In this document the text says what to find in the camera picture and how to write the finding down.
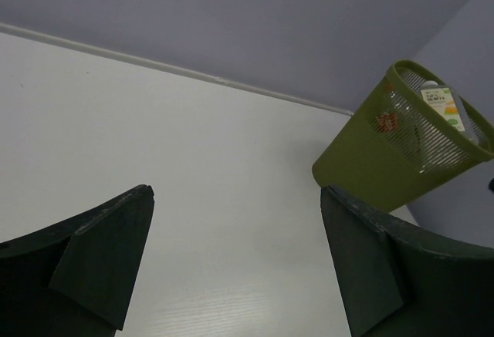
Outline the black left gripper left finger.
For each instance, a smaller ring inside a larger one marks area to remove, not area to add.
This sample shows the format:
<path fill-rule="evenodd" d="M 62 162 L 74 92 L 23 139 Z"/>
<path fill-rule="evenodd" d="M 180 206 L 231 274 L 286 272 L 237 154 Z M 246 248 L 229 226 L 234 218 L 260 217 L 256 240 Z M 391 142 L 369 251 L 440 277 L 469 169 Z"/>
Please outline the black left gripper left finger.
<path fill-rule="evenodd" d="M 154 212 L 138 185 L 1 244 L 3 336 L 114 336 L 124 327 Z"/>

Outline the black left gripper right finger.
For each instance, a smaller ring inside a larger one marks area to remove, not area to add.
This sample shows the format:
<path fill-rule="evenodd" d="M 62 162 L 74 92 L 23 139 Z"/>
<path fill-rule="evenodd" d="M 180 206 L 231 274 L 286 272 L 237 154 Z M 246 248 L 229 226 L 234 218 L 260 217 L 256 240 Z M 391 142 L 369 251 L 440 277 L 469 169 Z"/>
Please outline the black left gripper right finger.
<path fill-rule="evenodd" d="M 338 187 L 320 208 L 352 336 L 491 336 L 493 249 L 427 231 Z"/>

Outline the red cap clear bottle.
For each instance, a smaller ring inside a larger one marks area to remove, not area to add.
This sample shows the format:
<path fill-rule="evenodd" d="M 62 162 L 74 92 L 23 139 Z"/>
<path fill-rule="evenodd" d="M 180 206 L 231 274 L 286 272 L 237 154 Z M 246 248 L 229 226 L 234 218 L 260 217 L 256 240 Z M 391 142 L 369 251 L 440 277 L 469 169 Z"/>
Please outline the red cap clear bottle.
<path fill-rule="evenodd" d="M 382 133 L 393 132 L 398 128 L 398 116 L 394 113 L 384 113 L 376 118 L 377 129 Z"/>

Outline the square clear plastic bottle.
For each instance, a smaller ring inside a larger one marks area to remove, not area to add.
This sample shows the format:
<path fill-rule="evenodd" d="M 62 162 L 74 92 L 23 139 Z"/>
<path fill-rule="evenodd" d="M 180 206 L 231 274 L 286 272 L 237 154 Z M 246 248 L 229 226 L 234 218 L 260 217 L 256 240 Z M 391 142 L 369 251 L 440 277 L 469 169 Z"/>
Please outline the square clear plastic bottle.
<path fill-rule="evenodd" d="M 460 96 L 452 87 L 428 80 L 416 91 L 447 123 L 475 144 L 479 143 Z"/>

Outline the green mesh waste bin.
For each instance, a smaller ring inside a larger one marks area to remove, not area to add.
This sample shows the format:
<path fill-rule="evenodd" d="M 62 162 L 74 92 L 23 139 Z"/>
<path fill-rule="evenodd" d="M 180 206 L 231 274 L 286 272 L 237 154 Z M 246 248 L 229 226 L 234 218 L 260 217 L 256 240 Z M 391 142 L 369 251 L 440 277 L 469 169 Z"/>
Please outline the green mesh waste bin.
<path fill-rule="evenodd" d="M 467 139 L 416 93 L 428 80 L 446 85 L 411 60 L 392 64 L 314 163 L 315 181 L 390 212 L 491 161 L 491 123 L 460 97 L 479 143 Z M 376 118 L 384 113 L 398 116 L 395 131 L 377 129 Z"/>

